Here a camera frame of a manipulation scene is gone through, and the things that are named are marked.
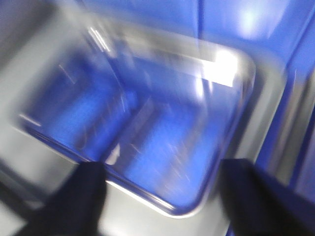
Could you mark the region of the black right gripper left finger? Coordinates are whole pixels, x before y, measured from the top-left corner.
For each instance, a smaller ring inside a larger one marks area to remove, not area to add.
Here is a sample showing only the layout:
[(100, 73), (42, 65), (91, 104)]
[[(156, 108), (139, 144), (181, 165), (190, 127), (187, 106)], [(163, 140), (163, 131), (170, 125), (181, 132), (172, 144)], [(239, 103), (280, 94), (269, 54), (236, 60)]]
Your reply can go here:
[(97, 236), (107, 188), (101, 162), (81, 162), (62, 186), (34, 210), (27, 199), (37, 200), (8, 168), (0, 170), (0, 199), (27, 223), (17, 236)]

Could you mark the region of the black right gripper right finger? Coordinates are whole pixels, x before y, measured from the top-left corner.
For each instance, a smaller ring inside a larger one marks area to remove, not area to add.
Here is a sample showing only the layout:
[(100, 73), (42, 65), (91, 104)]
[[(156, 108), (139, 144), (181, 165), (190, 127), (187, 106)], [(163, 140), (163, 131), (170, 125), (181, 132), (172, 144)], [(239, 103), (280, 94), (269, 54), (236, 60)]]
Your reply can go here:
[(315, 206), (248, 159), (220, 162), (220, 195), (236, 236), (313, 236)]

